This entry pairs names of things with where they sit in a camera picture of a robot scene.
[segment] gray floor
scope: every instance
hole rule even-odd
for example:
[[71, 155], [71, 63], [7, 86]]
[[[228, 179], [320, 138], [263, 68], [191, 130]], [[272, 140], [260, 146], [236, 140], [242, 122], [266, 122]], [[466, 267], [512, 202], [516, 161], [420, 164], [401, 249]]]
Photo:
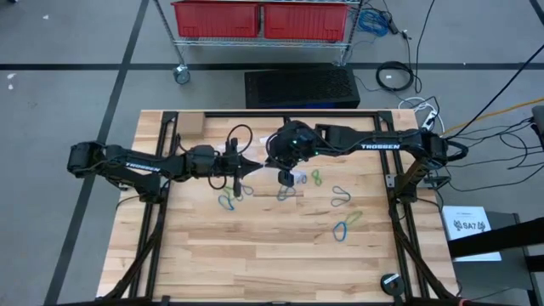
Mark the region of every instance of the gray floor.
[[[162, 1], [173, 22], [169, 1]], [[0, 67], [2, 64], [120, 64], [140, 1], [21, 0], [17, 5], [0, 1]], [[371, 2], [378, 8], [382, 3]], [[401, 30], [411, 41], [412, 59], [430, 0], [388, 5]], [[519, 63], [535, 52], [544, 37], [529, 0], [437, 1], [423, 38], [422, 63]], [[354, 41], [367, 40], [357, 33]], [[190, 64], [331, 62], [337, 51], [243, 48], [190, 48]], [[386, 36], [372, 45], [361, 43], [352, 62], [406, 61], [405, 43]], [[132, 63], [175, 63], [155, 7], [144, 17]], [[540, 54], [535, 62], [544, 62]], [[17, 73], [8, 80], [7, 75]], [[500, 89], [514, 71], [423, 70], [421, 96], [436, 95], [446, 127], [470, 119]], [[368, 88], [376, 88], [374, 70], [358, 70]], [[393, 72], [392, 81], [398, 78]], [[71, 220], [82, 181], [65, 170], [70, 145], [96, 139], [117, 71], [8, 71], [0, 70], [0, 150], [3, 184], [0, 193], [0, 305], [42, 304], [60, 248]], [[129, 71], [113, 117], [109, 143], [129, 146], [142, 109], [236, 109], [245, 107], [244, 71], [192, 71], [191, 81], [180, 87], [167, 70]], [[540, 98], [544, 71], [523, 72], [490, 111]], [[413, 91], [401, 94], [410, 97]], [[382, 91], [360, 86], [360, 108], [394, 108], [399, 100]], [[530, 115], [530, 108], [478, 123], [486, 128], [508, 125]], [[534, 145], [529, 131], [521, 133]], [[488, 140], [471, 150], [465, 161], [514, 156], [498, 141]], [[540, 161], [532, 156], [528, 162]], [[507, 170], [504, 164], [453, 169], [453, 184], [471, 188], [516, 181], [534, 169]], [[448, 205], [484, 206], [488, 210], [519, 213], [522, 220], [542, 217], [537, 191], [544, 174], [524, 184], [460, 193], [445, 187]], [[97, 179], [76, 249], [66, 275], [60, 302], [94, 298], [110, 238], [118, 190]], [[531, 251], [542, 253], [542, 248]], [[485, 287], [465, 287], [463, 296], [476, 298], [493, 292]], [[522, 292], [511, 290], [487, 299], [490, 302], [527, 304]]]

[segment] wire rack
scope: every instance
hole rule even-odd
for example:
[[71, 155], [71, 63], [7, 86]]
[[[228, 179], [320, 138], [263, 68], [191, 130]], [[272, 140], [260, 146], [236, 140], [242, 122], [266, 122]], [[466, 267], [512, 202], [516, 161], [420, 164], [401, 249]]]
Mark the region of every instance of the wire rack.
[[170, 43], [172, 44], [176, 55], [178, 56], [179, 66], [174, 69], [174, 80], [178, 84], [185, 84], [190, 80], [189, 67], [185, 64], [183, 52], [189, 46], [202, 47], [281, 47], [281, 48], [326, 48], [337, 49], [340, 51], [338, 61], [334, 61], [335, 65], [345, 65], [346, 55], [353, 47], [352, 41], [357, 26], [356, 20], [359, 19], [360, 11], [364, 0], [217, 0], [220, 2], [258, 2], [258, 3], [343, 3], [354, 4], [357, 6], [355, 14], [351, 16], [351, 26], [348, 30], [348, 35], [338, 42], [327, 40], [306, 40], [306, 39], [268, 39], [263, 35], [263, 21], [261, 20], [260, 33], [258, 37], [238, 38], [238, 37], [174, 37], [167, 18], [162, 10], [159, 0], [153, 0], [156, 9], [161, 17]]
[[346, 42], [329, 42], [306, 39], [267, 39], [234, 37], [185, 37], [173, 42], [177, 46], [209, 47], [291, 47], [291, 48], [346, 48]]

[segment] caster wheel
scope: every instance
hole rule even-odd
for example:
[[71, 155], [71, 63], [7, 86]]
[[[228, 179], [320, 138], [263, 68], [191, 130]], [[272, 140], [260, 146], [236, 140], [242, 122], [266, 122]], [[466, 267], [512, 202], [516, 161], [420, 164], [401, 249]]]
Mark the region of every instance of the caster wheel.
[[180, 65], [173, 70], [173, 78], [179, 85], [184, 85], [190, 81], [190, 73], [187, 66]]

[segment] black clamp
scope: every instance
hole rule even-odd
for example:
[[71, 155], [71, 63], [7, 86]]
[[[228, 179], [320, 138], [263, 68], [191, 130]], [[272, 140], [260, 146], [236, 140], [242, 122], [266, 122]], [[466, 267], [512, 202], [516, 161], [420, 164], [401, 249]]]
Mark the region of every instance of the black clamp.
[[400, 296], [405, 292], [405, 282], [400, 275], [395, 273], [382, 276], [380, 286], [386, 294], [393, 297], [395, 306], [402, 305], [402, 297]]

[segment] wire shelf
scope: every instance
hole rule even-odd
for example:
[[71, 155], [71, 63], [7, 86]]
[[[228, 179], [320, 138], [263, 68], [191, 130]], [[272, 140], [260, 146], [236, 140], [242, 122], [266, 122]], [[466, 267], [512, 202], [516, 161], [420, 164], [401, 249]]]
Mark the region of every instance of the wire shelf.
[[263, 37], [183, 37], [175, 40], [177, 46], [208, 47], [283, 47], [283, 48], [346, 48], [346, 42], [305, 39], [266, 39]]

